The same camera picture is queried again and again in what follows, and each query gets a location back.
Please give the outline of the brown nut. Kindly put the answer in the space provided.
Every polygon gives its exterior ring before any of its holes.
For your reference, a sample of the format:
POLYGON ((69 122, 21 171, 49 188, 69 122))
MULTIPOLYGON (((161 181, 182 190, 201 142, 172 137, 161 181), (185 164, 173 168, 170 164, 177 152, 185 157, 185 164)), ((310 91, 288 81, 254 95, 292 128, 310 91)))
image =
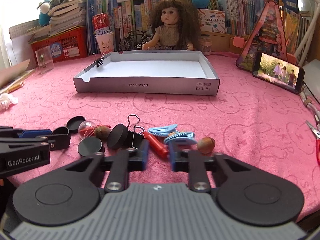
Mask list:
POLYGON ((105 125, 99 125, 96 126, 94 129, 94 136, 100 140, 107 140, 108 136, 111 133, 111 129, 109 126, 105 126, 105 125))
POLYGON ((211 154, 215 148, 215 140, 211 137, 204 137, 197 142, 196 148, 202 154, 211 154))

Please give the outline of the black round lid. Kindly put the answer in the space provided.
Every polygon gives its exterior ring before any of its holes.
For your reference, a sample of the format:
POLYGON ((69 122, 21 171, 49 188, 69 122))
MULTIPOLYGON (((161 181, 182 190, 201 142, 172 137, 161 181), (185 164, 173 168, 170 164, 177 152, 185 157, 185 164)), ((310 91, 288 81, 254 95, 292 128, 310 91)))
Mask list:
POLYGON ((79 126, 86 119, 84 116, 74 116, 67 121, 66 127, 69 130, 70 134, 78 133, 79 126))

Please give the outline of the black round puck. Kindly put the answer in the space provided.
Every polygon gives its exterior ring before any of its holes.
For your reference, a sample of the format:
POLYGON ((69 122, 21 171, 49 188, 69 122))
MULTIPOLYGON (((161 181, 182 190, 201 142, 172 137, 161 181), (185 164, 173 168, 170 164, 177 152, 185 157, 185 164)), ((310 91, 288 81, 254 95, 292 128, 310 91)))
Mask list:
POLYGON ((125 146, 128 129, 123 124, 117 124, 112 128, 107 137, 107 146, 112 150, 117 150, 125 146))

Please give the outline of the clear plastic capsule ball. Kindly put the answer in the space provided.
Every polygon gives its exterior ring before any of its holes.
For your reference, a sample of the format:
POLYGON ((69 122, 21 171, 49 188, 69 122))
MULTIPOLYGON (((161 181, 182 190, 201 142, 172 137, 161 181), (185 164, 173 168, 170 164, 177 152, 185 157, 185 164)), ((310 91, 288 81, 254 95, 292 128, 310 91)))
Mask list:
POLYGON ((83 121, 78 128, 81 139, 94 136, 96 124, 92 121, 83 121))

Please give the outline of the blue decorated hair clip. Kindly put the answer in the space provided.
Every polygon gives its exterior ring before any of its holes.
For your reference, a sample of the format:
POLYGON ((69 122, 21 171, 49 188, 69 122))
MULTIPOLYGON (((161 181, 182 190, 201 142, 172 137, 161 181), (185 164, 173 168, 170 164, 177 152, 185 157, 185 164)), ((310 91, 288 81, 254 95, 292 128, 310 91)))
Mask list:
POLYGON ((195 145, 195 133, 193 132, 178 132, 168 136, 164 139, 164 144, 168 145, 170 142, 174 142, 177 145, 195 145))

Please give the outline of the black binder clip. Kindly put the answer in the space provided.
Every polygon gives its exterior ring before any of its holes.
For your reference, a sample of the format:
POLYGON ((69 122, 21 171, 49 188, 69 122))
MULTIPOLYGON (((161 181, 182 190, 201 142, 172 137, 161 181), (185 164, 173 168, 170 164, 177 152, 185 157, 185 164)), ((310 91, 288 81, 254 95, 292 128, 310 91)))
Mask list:
POLYGON ((98 67, 100 67, 102 64, 103 64, 103 61, 104 61, 104 53, 102 54, 92 54, 94 56, 94 62, 98 67))
POLYGON ((138 149, 144 140, 143 132, 144 127, 140 126, 140 118, 136 114, 130 114, 127 116, 127 130, 130 138, 130 146, 138 149))

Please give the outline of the red toy crayon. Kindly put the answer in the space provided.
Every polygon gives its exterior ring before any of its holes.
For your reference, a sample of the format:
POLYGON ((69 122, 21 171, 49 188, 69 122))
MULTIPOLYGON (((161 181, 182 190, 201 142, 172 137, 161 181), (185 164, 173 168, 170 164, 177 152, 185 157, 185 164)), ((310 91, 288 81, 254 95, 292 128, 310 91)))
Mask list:
POLYGON ((166 159, 169 153, 167 147, 149 132, 143 132, 143 135, 144 138, 149 142, 153 152, 155 152, 160 158, 166 159))

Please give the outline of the light blue hair clip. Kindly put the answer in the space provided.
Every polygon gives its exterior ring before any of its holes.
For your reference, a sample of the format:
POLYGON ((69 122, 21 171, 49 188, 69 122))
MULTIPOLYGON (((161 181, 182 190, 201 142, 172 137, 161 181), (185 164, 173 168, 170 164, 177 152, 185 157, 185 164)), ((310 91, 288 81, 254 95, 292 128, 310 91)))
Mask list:
POLYGON ((148 129, 148 133, 157 137, 168 137, 171 133, 177 132, 178 124, 162 126, 162 127, 151 127, 148 129))

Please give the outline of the crumpled white tissue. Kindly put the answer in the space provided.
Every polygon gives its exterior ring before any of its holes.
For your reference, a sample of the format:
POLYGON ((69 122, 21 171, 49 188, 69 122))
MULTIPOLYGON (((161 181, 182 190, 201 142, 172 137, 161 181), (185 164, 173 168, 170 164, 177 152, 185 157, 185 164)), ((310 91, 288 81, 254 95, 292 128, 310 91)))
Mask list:
POLYGON ((11 105, 18 104, 18 98, 8 93, 3 93, 0 96, 0 110, 7 111, 11 105))

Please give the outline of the pink bunny table cloth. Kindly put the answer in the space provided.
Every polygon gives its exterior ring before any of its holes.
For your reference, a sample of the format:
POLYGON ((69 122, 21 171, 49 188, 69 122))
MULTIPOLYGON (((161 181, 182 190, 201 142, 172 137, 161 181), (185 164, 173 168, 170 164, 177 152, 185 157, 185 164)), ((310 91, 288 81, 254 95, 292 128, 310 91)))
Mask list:
POLYGON ((303 191, 305 217, 319 210, 313 114, 300 97, 239 69, 232 57, 208 60, 220 78, 217 96, 144 93, 77 93, 73 77, 92 58, 66 61, 34 73, 13 93, 18 103, 1 113, 1 125, 56 129, 74 116, 114 126, 140 117, 144 128, 176 124, 197 139, 211 137, 215 150, 292 181, 303 191))

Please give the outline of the clear acrylic block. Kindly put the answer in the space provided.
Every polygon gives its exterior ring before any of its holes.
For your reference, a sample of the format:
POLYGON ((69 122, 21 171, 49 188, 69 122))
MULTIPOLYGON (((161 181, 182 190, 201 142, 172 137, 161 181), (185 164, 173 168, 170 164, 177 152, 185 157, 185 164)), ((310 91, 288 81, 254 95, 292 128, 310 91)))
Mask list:
POLYGON ((41 74, 49 72, 54 68, 50 46, 43 47, 35 52, 37 64, 41 74))

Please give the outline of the black binder clip on tray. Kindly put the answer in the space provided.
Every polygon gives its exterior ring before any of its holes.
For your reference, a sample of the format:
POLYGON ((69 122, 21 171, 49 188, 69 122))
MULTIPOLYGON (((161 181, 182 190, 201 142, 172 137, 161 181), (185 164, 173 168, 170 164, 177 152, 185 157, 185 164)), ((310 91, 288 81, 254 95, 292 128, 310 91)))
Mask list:
POLYGON ((92 54, 94 56, 94 62, 98 67, 100 67, 102 64, 103 64, 103 61, 104 61, 104 53, 102 54, 92 54))

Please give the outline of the white cardboard box tray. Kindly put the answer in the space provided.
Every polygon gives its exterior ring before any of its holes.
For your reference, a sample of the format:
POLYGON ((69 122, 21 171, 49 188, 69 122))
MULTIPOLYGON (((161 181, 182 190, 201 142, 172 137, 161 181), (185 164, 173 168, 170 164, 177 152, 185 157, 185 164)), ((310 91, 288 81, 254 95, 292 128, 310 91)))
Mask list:
POLYGON ((136 50, 104 55, 73 78, 77 92, 216 96, 220 79, 200 51, 136 50))

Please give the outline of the small glass jar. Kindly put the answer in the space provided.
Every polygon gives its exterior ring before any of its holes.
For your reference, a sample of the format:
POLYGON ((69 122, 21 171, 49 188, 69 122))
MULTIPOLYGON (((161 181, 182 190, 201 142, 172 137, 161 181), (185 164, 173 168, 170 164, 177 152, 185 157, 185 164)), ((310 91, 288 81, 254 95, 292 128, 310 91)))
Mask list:
POLYGON ((208 56, 211 54, 211 48, 212 48, 212 41, 209 36, 201 36, 199 40, 200 44, 200 51, 208 56))

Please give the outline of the pink triangular dollhouse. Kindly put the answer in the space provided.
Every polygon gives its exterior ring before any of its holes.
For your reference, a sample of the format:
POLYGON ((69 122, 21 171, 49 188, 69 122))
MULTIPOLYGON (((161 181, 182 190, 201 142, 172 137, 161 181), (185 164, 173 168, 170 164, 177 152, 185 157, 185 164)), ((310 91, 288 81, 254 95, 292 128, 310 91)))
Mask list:
POLYGON ((287 52, 285 30, 280 15, 278 3, 267 0, 261 14, 236 60, 236 65, 247 71, 254 66, 254 59, 262 52, 289 63, 295 64, 297 59, 287 52))

